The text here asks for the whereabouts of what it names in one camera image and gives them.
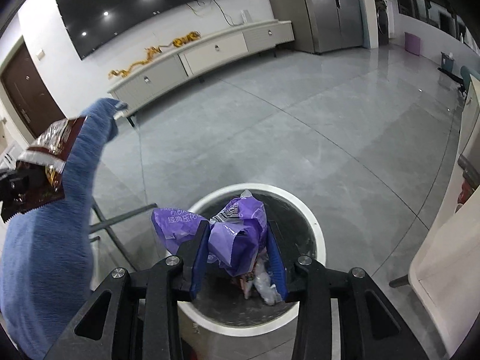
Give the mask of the dark green small bin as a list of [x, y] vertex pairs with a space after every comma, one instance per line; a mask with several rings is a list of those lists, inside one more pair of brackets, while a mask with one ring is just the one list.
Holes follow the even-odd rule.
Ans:
[[441, 53], [441, 68], [448, 73], [453, 72], [453, 67], [454, 67], [454, 58], [453, 58], [453, 53]]

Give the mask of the blue fluffy table cover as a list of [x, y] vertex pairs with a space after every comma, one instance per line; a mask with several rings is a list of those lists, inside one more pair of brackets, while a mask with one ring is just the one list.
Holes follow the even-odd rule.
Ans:
[[24, 359], [43, 359], [89, 296], [89, 242], [95, 174], [104, 146], [118, 133], [126, 104], [101, 98], [86, 120], [63, 172], [65, 197], [8, 224], [1, 256], [1, 314]]

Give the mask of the golden dragon ornament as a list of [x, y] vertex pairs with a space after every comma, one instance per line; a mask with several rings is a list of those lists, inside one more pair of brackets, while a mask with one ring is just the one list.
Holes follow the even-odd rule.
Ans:
[[131, 63], [130, 66], [126, 69], [111, 70], [107, 74], [108, 79], [113, 77], [128, 77], [136, 67], [143, 67], [147, 64], [150, 64], [154, 61], [157, 55], [162, 54], [163, 48], [181, 48], [186, 44], [189, 44], [193, 41], [198, 41], [201, 38], [201, 34], [197, 31], [192, 31], [187, 33], [184, 37], [177, 37], [173, 39], [167, 45], [158, 45], [145, 48], [145, 58], [143, 60], [138, 60], [134, 63]]

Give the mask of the beige chair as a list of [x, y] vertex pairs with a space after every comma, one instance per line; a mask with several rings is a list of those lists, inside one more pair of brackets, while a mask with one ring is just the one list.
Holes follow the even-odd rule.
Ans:
[[479, 79], [471, 76], [456, 161], [435, 220], [409, 267], [409, 285], [450, 359], [479, 358]]

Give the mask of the white round trash bin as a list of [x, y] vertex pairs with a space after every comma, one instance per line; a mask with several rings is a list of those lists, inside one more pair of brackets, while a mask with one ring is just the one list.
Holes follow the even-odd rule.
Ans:
[[300, 254], [324, 263], [326, 245], [315, 215], [292, 193], [256, 183], [217, 189], [190, 212], [227, 234], [215, 239], [220, 258], [209, 262], [196, 299], [178, 305], [181, 338], [199, 359], [289, 359], [299, 308], [272, 296], [264, 236], [239, 252], [234, 238], [239, 224], [256, 216], [262, 224], [277, 222]]

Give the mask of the dark brown entrance door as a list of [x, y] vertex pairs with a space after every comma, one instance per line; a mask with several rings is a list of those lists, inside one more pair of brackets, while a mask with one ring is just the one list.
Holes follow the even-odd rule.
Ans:
[[1, 83], [10, 102], [34, 138], [65, 118], [41, 79], [24, 43], [7, 63]]

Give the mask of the white grey TV cabinet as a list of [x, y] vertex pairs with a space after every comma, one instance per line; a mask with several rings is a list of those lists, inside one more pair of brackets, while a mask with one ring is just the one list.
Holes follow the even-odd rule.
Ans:
[[152, 63], [114, 83], [108, 93], [128, 105], [123, 116], [129, 117], [190, 80], [294, 40], [289, 20], [274, 19], [231, 27], [164, 52]]

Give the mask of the purple stool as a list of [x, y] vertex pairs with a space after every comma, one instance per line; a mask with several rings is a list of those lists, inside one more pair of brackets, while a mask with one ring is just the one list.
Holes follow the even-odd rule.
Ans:
[[404, 33], [404, 49], [416, 56], [420, 56], [422, 53], [422, 39], [413, 33]]

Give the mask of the dark red snack wrapper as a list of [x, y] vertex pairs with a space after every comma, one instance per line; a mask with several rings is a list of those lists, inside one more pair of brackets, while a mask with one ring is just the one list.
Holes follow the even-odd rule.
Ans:
[[3, 222], [64, 198], [64, 168], [85, 121], [80, 116], [54, 122], [18, 156], [13, 170], [28, 171], [30, 186], [12, 201], [1, 202]]

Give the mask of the purple plastic bag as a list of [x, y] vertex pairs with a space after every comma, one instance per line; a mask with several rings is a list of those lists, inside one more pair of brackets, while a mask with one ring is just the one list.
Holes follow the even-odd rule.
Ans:
[[[194, 238], [205, 218], [190, 211], [156, 208], [151, 220], [162, 245], [176, 254], [182, 243]], [[246, 189], [208, 222], [208, 261], [218, 262], [232, 276], [252, 272], [258, 253], [266, 246], [268, 220], [264, 203]]]

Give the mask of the grey double door refrigerator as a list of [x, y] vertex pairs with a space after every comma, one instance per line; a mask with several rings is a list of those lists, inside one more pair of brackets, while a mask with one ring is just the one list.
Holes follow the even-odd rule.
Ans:
[[310, 54], [362, 47], [360, 0], [269, 0], [278, 20], [289, 20], [294, 49]]

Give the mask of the washing machine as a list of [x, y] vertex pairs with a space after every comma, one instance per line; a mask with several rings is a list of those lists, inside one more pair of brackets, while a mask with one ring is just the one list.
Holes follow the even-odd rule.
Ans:
[[390, 6], [386, 0], [375, 0], [375, 7], [377, 13], [378, 45], [382, 47], [390, 43]]

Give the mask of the black table leg frame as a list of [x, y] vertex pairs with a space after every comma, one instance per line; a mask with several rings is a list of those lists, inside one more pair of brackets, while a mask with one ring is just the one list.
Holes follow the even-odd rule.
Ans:
[[119, 223], [125, 222], [128, 219], [131, 219], [135, 216], [138, 216], [140, 214], [143, 214], [147, 211], [152, 211], [155, 208], [157, 208], [158, 205], [156, 203], [151, 203], [149, 205], [144, 205], [140, 208], [137, 208], [132, 211], [128, 211], [126, 213], [111, 217], [110, 219], [107, 219], [103, 212], [101, 211], [99, 205], [97, 204], [96, 200], [93, 200], [92, 204], [92, 210], [97, 216], [98, 223], [92, 224], [89, 226], [89, 234], [93, 235], [99, 231], [105, 230], [106, 234], [110, 237], [111, 241], [113, 242], [114, 246], [120, 251], [120, 254], [123, 256], [125, 261], [129, 264], [132, 269], [137, 272], [139, 268], [137, 267], [137, 264], [134, 263], [132, 260], [131, 256], [129, 255], [128, 251], [126, 250], [126, 247], [124, 244], [120, 241], [118, 236], [115, 234], [113, 231], [113, 226], [117, 225]]

